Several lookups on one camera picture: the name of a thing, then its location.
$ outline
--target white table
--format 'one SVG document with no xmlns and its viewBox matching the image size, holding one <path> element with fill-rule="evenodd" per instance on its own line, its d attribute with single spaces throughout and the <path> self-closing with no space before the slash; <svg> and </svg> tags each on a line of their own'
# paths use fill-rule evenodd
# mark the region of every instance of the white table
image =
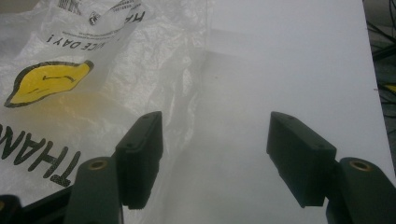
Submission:
<svg viewBox="0 0 396 224">
<path fill-rule="evenodd" d="M 271 111 L 395 183 L 361 0 L 218 0 L 212 27 L 164 223 L 327 223 L 325 207 L 299 206 L 265 153 Z"/>
</svg>

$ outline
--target plastic bag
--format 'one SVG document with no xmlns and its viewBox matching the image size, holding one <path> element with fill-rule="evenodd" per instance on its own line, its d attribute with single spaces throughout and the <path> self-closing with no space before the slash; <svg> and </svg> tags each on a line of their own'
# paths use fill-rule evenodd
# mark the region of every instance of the plastic bag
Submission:
<svg viewBox="0 0 396 224">
<path fill-rule="evenodd" d="M 142 115 L 163 112 L 164 153 L 148 205 L 161 223 L 175 158 L 189 142 L 205 58 L 206 0 L 41 0 L 0 15 L 0 194 L 23 205 L 73 184 Z"/>
</svg>

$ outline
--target printed logo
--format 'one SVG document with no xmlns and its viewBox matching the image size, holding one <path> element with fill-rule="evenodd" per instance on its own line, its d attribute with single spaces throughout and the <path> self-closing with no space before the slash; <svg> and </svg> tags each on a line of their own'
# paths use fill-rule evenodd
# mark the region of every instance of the printed logo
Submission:
<svg viewBox="0 0 396 224">
<path fill-rule="evenodd" d="M 15 78 L 14 90 L 4 106 L 19 107 L 49 95 L 73 90 L 93 69 L 93 63 L 46 62 L 23 69 Z"/>
<path fill-rule="evenodd" d="M 93 11 L 88 21 L 90 22 L 90 25 L 95 25 L 99 18 L 100 15 L 97 12 Z"/>
<path fill-rule="evenodd" d="M 59 175 L 59 165 L 66 161 L 64 158 L 69 151 L 68 147 L 64 147 L 59 154 L 59 156 L 51 156 L 50 151 L 53 147 L 53 142 L 48 141 L 45 138 L 36 140 L 35 137 L 31 133 L 27 133 L 26 131 L 21 131 L 20 133 L 15 133 L 11 127 L 4 127 L 0 124 L 0 146 L 3 145 L 3 152 L 1 154 L 1 160 L 5 160 L 8 156 L 10 156 L 15 149 L 19 149 L 19 152 L 14 160 L 14 165 L 20 165 L 25 161 L 29 161 L 33 155 L 37 155 L 35 161 L 29 166 L 28 172 L 32 172 L 39 164 L 43 165 L 43 163 L 49 163 L 50 168 L 44 173 L 43 178 L 49 178 L 50 181 L 59 184 L 63 187 L 68 187 L 71 183 L 67 177 L 73 172 L 78 164 L 79 157 L 81 152 L 78 151 L 75 153 L 73 159 L 68 164 L 67 168 L 64 172 Z"/>
</svg>

